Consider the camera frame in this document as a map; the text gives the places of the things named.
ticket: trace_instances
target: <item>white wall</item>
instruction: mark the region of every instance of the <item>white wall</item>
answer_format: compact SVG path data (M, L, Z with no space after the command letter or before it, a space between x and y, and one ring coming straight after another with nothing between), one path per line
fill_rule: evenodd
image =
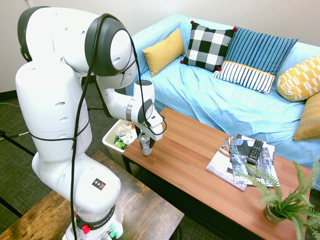
M15 90L15 75L25 63L17 23L24 0L0 0L0 93ZM74 8L117 17L131 35L178 13L320 46L319 0L30 0L33 6Z

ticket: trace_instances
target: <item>remote control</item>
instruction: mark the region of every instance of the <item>remote control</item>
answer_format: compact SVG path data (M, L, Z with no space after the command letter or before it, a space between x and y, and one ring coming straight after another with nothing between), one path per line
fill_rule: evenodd
M254 141L254 144L253 144L253 146L252 146L252 148L250 150L250 153L249 153L248 159L247 159L247 162L249 164L252 164L252 165L257 164L263 144L264 144L263 141L260 141L260 140L255 140Z

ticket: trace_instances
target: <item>red button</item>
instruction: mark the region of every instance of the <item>red button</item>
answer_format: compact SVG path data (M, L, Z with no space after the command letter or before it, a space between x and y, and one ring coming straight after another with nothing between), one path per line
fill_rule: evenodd
M84 225L82 227L82 231L84 232L84 234L88 234L90 232L90 227L88 227L88 225Z

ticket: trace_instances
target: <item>blue striped pillow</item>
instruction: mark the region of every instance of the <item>blue striped pillow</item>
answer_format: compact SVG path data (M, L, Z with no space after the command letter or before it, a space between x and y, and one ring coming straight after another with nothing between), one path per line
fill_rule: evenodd
M282 63L297 41L238 27L224 58L228 64L222 64L221 71L214 72L213 76L268 94Z

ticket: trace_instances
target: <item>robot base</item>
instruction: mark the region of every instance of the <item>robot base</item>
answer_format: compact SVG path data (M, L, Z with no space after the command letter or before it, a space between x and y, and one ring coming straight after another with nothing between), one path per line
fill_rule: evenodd
M88 234L84 234L81 229L75 226L77 240L112 240L110 237L111 234L114 234L114 236L119 239L124 234L124 229L122 226L123 216L124 215L121 206L116 203L113 216L104 226L100 227L99 229L91 230ZM67 228L62 240L75 240L72 224L70 224Z

